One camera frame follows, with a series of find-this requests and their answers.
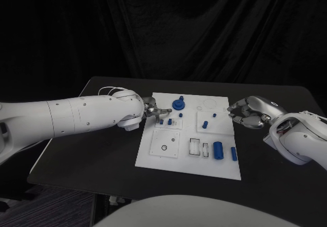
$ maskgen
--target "white baseplate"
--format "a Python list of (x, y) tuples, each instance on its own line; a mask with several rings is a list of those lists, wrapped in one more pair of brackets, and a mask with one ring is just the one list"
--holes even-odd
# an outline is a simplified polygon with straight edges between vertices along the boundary
[[(184, 97), (186, 107), (183, 110), (177, 111), (173, 109), (173, 101), (178, 97)], [(240, 180), (239, 173), (239, 161), (232, 160), (230, 147), (236, 147), (235, 138), (233, 138), (233, 124), (232, 120), (227, 117), (229, 112), (226, 107), (229, 106), (227, 97), (214, 97), (214, 96), (193, 96), (183, 94), (168, 94), (168, 93), (152, 93), (155, 98), (157, 107), (161, 109), (173, 109), (170, 114), (160, 115), (164, 124), (160, 126), (155, 124), (155, 117), (148, 117), (145, 121), (141, 144), (138, 148), (138, 157), (135, 166), (160, 169), (174, 172), (181, 172), (187, 174), (204, 175), (212, 177), (222, 177), (233, 180)], [(171, 124), (171, 127), (167, 125), (168, 119), (181, 120), (181, 122)], [(200, 127), (203, 122), (209, 122), (207, 131), (201, 131)], [(154, 137), (154, 131), (174, 131), (178, 133), (178, 148), (170, 150), (167, 157), (160, 156), (163, 150), (155, 148), (152, 150), (151, 144)], [(155, 139), (155, 146), (161, 146), (170, 142), (171, 139), (168, 136), (158, 137)], [(200, 156), (188, 155), (190, 150), (190, 139), (200, 140)], [(223, 156), (222, 160), (214, 159), (213, 157), (213, 143), (219, 141), (223, 143)], [(207, 143), (209, 157), (203, 157), (203, 143)]]

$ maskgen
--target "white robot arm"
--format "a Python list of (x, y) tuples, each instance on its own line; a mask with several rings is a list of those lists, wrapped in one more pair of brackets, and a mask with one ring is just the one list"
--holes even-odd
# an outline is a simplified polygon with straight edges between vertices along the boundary
[(259, 96), (239, 100), (227, 110), (242, 107), (243, 117), (229, 114), (245, 127), (259, 129), (271, 125), (265, 143), (292, 163), (302, 165), (314, 160), (327, 170), (327, 120), (308, 111), (286, 113), (276, 103)]
[(155, 106), (152, 97), (131, 90), (112, 96), (85, 96), (31, 103), (0, 103), (0, 163), (27, 145), (114, 125), (138, 128), (147, 116), (171, 112)]

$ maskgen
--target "white board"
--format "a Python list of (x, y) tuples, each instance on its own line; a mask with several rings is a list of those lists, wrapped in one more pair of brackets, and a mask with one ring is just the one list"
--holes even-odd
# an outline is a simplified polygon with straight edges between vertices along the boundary
[[(186, 107), (183, 110), (177, 111), (173, 109), (171, 105), (173, 101), (177, 100), (180, 96), (184, 97)], [(233, 125), (232, 120), (225, 116), (229, 114), (229, 112), (226, 111), (226, 108), (229, 106), (227, 97), (193, 96), (168, 93), (152, 93), (152, 97), (155, 98), (158, 108), (173, 109), (173, 112), (170, 114), (160, 115), (160, 119), (163, 119), (163, 122), (167, 122), (168, 119), (181, 120), (183, 122), (178, 123), (178, 125), (181, 125), (181, 129), (174, 129), (173, 124), (171, 128), (167, 124), (164, 124), (164, 127), (161, 128), (155, 126), (155, 117), (152, 116), (147, 118), (135, 166), (240, 180), (239, 161), (232, 160), (230, 152), (230, 147), (236, 147), (233, 138)], [(219, 133), (216, 134), (212, 134), (212, 132), (197, 132), (197, 112), (216, 113), (217, 116), (220, 114), (225, 114), (225, 117), (216, 116), (214, 120), (216, 122), (225, 121), (225, 123), (220, 125), (225, 125), (227, 134), (220, 134), (223, 133), (223, 126), (220, 127)], [(178, 132), (177, 158), (150, 155), (152, 134), (154, 131), (160, 130)], [(190, 139), (200, 140), (200, 156), (188, 155)], [(213, 158), (213, 143), (216, 141), (223, 143), (225, 158), (222, 160)], [(203, 157), (203, 143), (207, 143), (207, 158)]]

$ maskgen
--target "carpet floor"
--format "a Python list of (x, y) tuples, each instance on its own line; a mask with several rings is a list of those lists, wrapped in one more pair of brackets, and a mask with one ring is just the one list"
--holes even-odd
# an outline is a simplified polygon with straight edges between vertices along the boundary
[(31, 201), (7, 202), (0, 227), (89, 227), (93, 194), (36, 185)]

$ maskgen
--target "small blue piece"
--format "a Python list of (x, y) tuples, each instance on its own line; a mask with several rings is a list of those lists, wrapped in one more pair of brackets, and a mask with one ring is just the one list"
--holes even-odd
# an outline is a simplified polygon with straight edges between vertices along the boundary
[(235, 149), (235, 147), (230, 147), (230, 150), (232, 150), (233, 161), (236, 161), (237, 160), (237, 155), (236, 155), (236, 149)]
[(223, 144), (222, 144), (222, 142), (213, 143), (213, 156), (214, 156), (214, 159), (223, 159)]
[(206, 129), (206, 126), (207, 126), (207, 121), (204, 121), (204, 123), (203, 123), (203, 126), (201, 126), (201, 127)]
[(181, 96), (174, 102), (173, 102), (173, 108), (176, 110), (183, 110), (186, 107), (186, 103), (184, 103), (184, 97)]

